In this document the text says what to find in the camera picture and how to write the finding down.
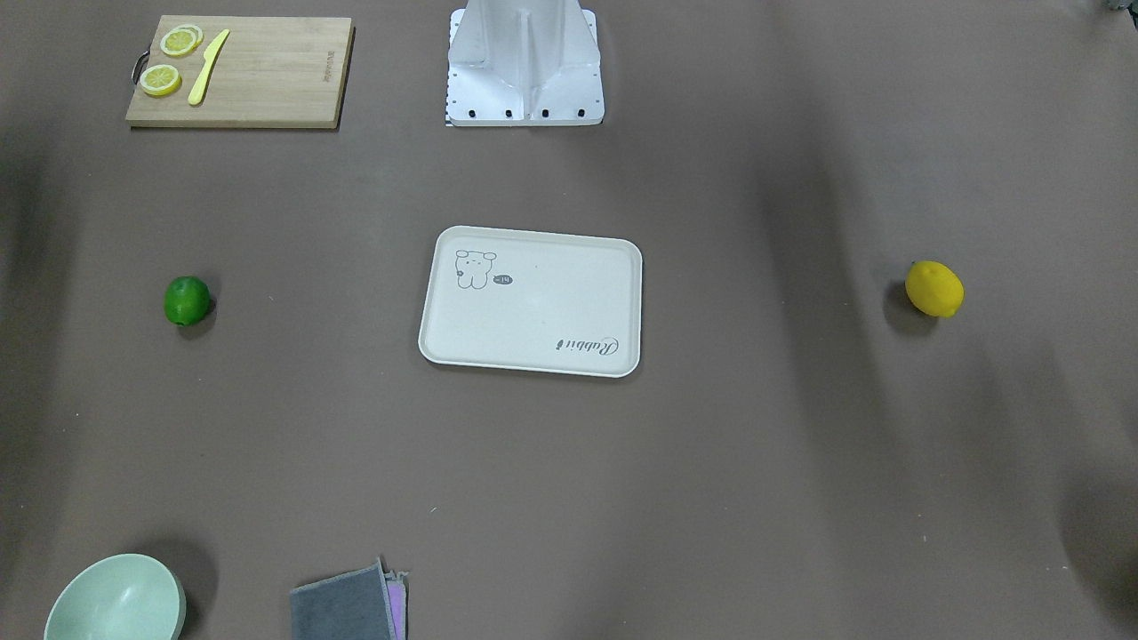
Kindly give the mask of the yellow lemon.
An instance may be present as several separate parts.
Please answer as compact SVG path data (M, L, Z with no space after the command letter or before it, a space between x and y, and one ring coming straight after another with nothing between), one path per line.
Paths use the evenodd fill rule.
M931 317L953 317L965 300L959 276L935 260L916 260L912 264L905 292L914 307Z

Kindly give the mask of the green lime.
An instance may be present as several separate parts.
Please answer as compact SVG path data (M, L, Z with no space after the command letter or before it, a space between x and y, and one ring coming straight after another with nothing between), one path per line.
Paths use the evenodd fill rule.
M211 288L196 276L179 276L167 286L164 312L172 325L198 325L211 312Z

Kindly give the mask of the cream rabbit print tray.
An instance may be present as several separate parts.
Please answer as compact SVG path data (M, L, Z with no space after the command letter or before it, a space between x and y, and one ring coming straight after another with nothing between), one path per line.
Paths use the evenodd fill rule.
M622 238L450 227L435 244L420 353L617 380L641 362L643 268Z

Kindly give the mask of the purple folded cloth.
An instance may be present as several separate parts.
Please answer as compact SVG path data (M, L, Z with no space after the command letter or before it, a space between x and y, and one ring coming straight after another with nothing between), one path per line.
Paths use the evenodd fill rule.
M397 640L405 640L407 638L409 600L406 574L405 572L387 572L385 580L388 591L390 616L393 620L394 638Z

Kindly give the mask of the grey folded cloth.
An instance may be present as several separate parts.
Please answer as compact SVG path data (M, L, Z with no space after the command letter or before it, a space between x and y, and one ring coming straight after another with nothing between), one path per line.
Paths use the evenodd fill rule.
M292 639L395 639L382 563L289 593Z

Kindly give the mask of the bamboo cutting board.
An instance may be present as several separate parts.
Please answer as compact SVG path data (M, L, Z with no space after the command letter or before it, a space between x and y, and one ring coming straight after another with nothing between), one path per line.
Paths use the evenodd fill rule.
M182 24L203 28L192 54L163 54L162 36ZM203 105L188 105L203 69L204 49L223 28L230 36L212 69ZM339 126L352 58L354 20L346 17L164 15L149 46L149 65L182 73L172 95L150 97L135 87L125 120L133 128L318 129Z

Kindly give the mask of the yellow plastic knife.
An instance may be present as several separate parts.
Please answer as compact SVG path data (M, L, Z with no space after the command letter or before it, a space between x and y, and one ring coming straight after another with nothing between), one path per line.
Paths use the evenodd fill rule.
M200 69L190 92L188 93L189 106L196 107L203 105L204 95L207 93L208 85L211 85L212 71L214 69L220 50L224 47L228 36L230 36L230 28L223 28L217 36L211 41L211 44L204 49L203 69Z

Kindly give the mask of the lemon slice lower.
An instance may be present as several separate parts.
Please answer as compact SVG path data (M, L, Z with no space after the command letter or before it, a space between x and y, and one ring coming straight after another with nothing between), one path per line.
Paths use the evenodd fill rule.
M182 73L171 64L152 65L140 73L137 85L150 97L165 97L182 85Z

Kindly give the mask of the lemon slice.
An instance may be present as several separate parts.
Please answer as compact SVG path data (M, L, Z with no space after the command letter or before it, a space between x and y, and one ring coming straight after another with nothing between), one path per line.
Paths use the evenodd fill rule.
M165 97L182 85L182 73L171 64L152 65L140 73L137 85L150 97Z
M162 36L159 47L163 54L168 57L183 57L192 54L203 43L204 32L198 25L182 24L171 28L165 36Z

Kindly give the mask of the lemon slice upper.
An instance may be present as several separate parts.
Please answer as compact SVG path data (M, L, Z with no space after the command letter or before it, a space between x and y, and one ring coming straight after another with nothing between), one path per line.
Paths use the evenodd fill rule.
M165 36L162 36L159 47L163 54L168 57L183 57L192 54L203 43L204 32L198 25L182 24L171 28Z

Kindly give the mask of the pale green bowl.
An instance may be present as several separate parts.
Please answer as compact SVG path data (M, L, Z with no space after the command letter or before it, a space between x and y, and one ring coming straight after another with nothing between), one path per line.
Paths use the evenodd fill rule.
M107 556L53 601L44 639L178 639L188 604L166 564L143 553Z

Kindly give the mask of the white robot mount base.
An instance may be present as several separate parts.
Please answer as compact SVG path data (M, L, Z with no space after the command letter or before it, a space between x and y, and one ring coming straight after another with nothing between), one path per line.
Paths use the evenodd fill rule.
M577 1L469 1L451 13L448 26L447 125L605 120L597 16Z

